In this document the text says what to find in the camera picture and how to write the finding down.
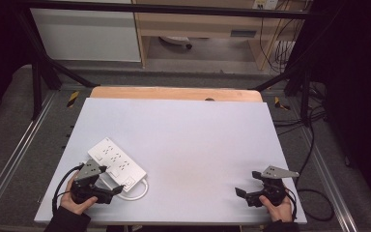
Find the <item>person's right hand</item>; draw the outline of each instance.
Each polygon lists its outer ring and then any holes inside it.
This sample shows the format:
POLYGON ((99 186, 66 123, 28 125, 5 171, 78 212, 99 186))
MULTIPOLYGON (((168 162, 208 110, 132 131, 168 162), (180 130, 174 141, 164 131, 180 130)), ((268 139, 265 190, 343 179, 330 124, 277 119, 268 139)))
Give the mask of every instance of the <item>person's right hand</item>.
POLYGON ((65 193, 62 196, 60 200, 60 205, 74 214, 81 215, 89 207, 93 206, 98 201, 98 198, 95 196, 92 196, 91 198, 87 199, 85 202, 81 204, 74 203, 74 201, 71 199, 70 190, 71 190, 71 184, 73 183, 74 178, 77 176, 77 173, 78 171, 74 173, 74 175, 68 181, 68 185, 66 186, 67 193, 65 193))
POLYGON ((291 201, 288 196, 285 196, 282 203, 278 206, 272 205, 265 195, 260 196, 260 201, 267 208, 272 221, 282 220, 282 222, 292 222, 291 201))

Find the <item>white power strip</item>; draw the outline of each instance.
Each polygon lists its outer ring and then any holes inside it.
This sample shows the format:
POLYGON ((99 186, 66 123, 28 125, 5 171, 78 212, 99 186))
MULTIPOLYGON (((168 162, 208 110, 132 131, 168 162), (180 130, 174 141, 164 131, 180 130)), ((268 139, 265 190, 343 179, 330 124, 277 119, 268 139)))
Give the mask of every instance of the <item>white power strip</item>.
POLYGON ((99 165, 106 166, 106 172, 119 185, 125 186, 128 192, 145 176, 146 172, 135 163, 110 138, 106 137, 88 151, 99 165))

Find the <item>white wall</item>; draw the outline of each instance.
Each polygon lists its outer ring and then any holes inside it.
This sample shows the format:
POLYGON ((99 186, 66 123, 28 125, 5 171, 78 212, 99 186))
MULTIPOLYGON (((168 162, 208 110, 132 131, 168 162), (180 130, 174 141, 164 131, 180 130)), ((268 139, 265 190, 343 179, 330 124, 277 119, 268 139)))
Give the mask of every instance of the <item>white wall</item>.
MULTIPOLYGON (((130 0, 83 0, 130 3, 130 0)), ((31 9, 47 54, 56 60, 140 62, 133 13, 31 9)))

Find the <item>person's arm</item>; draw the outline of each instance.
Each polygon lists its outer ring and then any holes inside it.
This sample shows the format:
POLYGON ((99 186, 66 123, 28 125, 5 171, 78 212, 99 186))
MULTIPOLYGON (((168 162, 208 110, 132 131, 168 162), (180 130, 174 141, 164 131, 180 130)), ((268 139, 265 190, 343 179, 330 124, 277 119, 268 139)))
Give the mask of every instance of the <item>person's arm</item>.
POLYGON ((85 210, 94 205, 98 199, 94 196, 82 204, 76 204, 71 199, 71 184, 77 172, 68 181, 66 193, 61 198, 59 209, 56 211, 44 232, 84 232, 90 222, 90 217, 83 214, 85 210))
POLYGON ((262 195, 260 201, 270 213, 272 223, 269 224, 264 232, 298 232, 300 228, 293 222, 291 201, 285 196, 282 203, 278 206, 272 205, 269 199, 262 195))

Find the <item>yellow and black tape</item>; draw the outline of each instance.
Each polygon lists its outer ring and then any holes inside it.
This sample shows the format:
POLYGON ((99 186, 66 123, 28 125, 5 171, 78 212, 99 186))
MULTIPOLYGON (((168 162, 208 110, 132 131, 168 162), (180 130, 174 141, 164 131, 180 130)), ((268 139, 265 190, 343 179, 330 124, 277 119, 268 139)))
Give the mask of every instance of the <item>yellow and black tape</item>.
POLYGON ((276 108, 283 108, 285 110, 290 110, 291 109, 291 107, 289 105, 281 104, 278 97, 275 97, 275 107, 276 108))
POLYGON ((78 91, 74 91, 71 94, 71 98, 69 99, 68 104, 66 105, 67 108, 73 107, 74 102, 76 101, 78 95, 79 95, 79 92, 78 91))

